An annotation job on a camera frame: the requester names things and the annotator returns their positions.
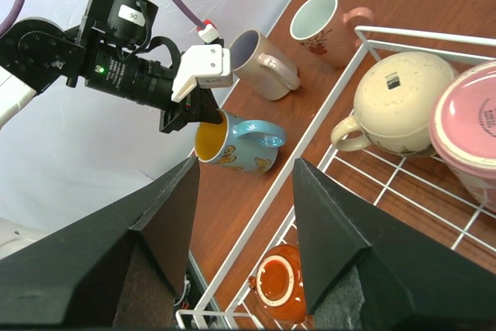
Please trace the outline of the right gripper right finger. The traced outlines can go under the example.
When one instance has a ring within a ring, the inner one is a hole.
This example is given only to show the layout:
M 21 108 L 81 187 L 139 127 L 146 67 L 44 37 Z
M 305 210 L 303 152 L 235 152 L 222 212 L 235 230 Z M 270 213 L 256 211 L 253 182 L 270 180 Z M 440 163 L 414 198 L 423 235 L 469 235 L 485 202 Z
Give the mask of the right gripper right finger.
M 293 169 L 306 309 L 317 329 L 493 329 L 495 276 L 339 187 Z

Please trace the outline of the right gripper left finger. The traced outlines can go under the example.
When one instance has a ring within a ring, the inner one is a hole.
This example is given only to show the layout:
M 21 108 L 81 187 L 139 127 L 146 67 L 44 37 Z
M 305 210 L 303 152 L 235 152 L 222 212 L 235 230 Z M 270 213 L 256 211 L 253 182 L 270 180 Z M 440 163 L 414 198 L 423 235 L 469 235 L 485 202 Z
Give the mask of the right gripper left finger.
M 51 234 L 1 221 L 3 329 L 167 329 L 198 198 L 196 157 Z

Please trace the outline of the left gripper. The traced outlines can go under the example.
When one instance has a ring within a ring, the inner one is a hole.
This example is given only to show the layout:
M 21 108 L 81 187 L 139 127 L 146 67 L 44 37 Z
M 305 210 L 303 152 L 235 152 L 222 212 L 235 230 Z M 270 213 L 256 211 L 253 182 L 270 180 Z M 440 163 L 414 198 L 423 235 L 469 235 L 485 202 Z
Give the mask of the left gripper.
M 181 63 L 177 45 L 165 36 L 155 36 L 146 52 L 166 47 L 172 59 L 165 67 L 155 60 L 136 59 L 137 72 L 132 79 L 129 100 L 160 110 L 159 130 L 172 133 L 190 122 L 220 124 L 223 121 L 217 101 L 209 88 L 195 88 L 179 102 L 171 100 L 174 79 Z

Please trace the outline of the blue butterfly mug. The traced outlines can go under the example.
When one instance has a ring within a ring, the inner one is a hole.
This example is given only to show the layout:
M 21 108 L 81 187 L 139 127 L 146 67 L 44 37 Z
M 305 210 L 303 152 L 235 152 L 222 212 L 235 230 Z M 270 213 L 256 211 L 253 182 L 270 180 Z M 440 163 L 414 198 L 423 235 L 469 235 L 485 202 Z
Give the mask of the blue butterfly mug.
M 244 119 L 218 111 L 219 124 L 202 122 L 195 134 L 195 154 L 204 164 L 234 171 L 264 174 L 274 166 L 278 150 L 286 143 L 284 129 L 272 122 Z

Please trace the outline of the pearlescent pink mug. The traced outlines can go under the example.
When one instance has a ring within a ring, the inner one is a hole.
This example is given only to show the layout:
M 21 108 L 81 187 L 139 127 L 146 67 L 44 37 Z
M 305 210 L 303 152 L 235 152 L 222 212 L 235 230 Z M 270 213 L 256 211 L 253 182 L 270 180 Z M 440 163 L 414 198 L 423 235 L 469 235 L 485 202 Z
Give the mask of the pearlescent pink mug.
M 265 99 L 276 101 L 300 87 L 297 66 L 259 31 L 243 32 L 229 51 L 232 72 Z

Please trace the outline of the pink ghost pattern mug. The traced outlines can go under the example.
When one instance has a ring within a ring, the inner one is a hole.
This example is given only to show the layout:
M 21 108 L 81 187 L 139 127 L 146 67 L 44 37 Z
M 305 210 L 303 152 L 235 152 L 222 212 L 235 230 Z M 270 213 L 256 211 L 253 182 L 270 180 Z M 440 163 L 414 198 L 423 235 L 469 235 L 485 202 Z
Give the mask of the pink ghost pattern mug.
M 459 75 L 429 120 L 437 154 L 479 204 L 495 210 L 495 61 Z

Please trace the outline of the beige round mug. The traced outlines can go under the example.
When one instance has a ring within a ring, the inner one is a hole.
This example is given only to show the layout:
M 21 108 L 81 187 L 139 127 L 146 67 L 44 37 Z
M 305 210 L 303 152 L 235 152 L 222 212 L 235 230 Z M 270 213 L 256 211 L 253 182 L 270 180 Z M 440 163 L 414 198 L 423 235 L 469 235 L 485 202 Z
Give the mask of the beige round mug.
M 332 145 L 352 152 L 373 144 L 402 157 L 432 156 L 430 112 L 458 74 L 432 53 L 403 52 L 380 60 L 361 78 L 353 114 L 334 127 Z

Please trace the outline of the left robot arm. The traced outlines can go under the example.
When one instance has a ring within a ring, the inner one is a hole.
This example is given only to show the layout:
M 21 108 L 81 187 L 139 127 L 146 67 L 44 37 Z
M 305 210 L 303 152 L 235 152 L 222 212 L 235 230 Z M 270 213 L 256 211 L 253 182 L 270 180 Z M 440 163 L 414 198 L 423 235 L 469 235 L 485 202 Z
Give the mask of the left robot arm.
M 160 111 L 159 130 L 190 122 L 219 124 L 212 94 L 232 80 L 221 41 L 181 52 L 154 36 L 158 8 L 150 0 L 90 0 L 79 26 L 62 30 L 45 19 L 15 23 L 1 37 L 1 121 L 7 123 L 58 78 Z

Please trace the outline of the orange brown mug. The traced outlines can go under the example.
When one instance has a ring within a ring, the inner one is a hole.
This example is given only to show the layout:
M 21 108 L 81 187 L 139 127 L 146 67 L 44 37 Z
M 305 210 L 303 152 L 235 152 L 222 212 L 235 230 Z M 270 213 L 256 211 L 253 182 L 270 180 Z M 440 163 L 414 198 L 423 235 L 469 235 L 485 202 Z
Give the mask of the orange brown mug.
M 306 309 L 297 246 L 283 243 L 269 249 L 247 282 L 260 306 L 272 319 L 295 325 L 312 318 Z

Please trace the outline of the pink floral mug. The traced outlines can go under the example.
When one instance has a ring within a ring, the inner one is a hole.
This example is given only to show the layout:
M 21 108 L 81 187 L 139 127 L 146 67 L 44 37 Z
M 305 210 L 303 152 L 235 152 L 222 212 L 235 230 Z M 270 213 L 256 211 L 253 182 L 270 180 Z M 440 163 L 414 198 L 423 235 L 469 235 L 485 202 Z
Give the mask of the pink floral mug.
M 355 25 L 373 25 L 375 14 L 366 7 L 344 11 L 339 0 L 307 0 L 294 14 L 289 32 L 306 50 L 334 68 L 345 67 L 361 39 Z

